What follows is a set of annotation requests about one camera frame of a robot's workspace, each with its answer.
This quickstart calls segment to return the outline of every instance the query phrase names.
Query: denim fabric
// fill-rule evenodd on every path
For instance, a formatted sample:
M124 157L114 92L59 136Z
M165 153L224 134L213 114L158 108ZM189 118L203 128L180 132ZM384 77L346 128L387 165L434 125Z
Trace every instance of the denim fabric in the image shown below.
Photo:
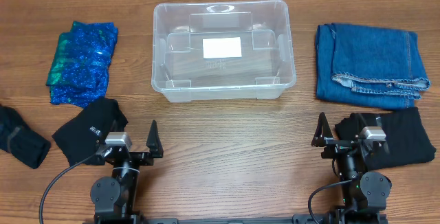
M316 96L323 100L402 109L430 86L414 32L319 25L316 62Z

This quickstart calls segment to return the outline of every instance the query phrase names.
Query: silver metal part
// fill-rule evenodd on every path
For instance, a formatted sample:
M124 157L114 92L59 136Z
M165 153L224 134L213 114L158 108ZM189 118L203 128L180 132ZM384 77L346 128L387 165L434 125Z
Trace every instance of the silver metal part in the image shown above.
M130 151L131 139L127 132L110 132L105 138L105 144L111 146L126 146Z
M381 127L366 126L360 132L359 137L374 140L385 140L386 134Z

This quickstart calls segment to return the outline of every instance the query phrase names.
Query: black garment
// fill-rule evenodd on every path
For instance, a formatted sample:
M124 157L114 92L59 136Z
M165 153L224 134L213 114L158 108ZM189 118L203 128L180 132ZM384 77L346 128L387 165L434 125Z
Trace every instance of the black garment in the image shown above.
M0 105L0 148L36 169L46 158L50 142L31 130L15 109Z
M425 163L434 159L436 149L421 124L417 107L386 114L362 113L362 117L367 126L381 126L384 129L390 151L387 154L381 150L367 157L369 170ZM338 137L346 140L354 139L364 126L358 128L355 113L335 125Z
M110 131L124 131L128 124L119 110L118 101L98 98L82 110L74 119L60 127L53 135L70 166L95 153L98 142ZM104 165L99 157L91 158L86 164Z

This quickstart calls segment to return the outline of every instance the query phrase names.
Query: clear plastic container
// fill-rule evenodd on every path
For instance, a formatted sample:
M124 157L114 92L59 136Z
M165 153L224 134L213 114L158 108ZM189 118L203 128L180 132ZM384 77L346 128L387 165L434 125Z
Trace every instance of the clear plastic container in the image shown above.
M155 8L151 85L170 102L274 99L295 82L284 1Z

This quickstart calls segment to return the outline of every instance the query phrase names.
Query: wood grain surface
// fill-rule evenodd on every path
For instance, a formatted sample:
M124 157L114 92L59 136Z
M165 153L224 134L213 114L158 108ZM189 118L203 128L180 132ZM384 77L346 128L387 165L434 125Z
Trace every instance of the wood grain surface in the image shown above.
M210 100L171 104L151 87L153 9L162 2L246 0L0 0L0 103L52 142L32 170L0 153L0 223L38 223L48 183L68 164L51 134L80 108L50 104L45 86L58 36L72 21L113 21L120 35L109 68L108 98L129 120L135 150L146 150L152 119L164 158L142 168L136 208L149 218L291 216L307 213L307 199L338 179L331 161L310 141L318 114L331 125L351 112L374 111L315 98L314 35L322 23L357 23L416 31L429 91L417 102L431 142L440 147L440 0L284 0L289 5L297 83L276 100ZM439 223L440 161L381 170L393 182L390 223ZM90 221L92 183L110 166L80 166L52 188L47 224ZM342 204L339 190L315 196L315 212Z

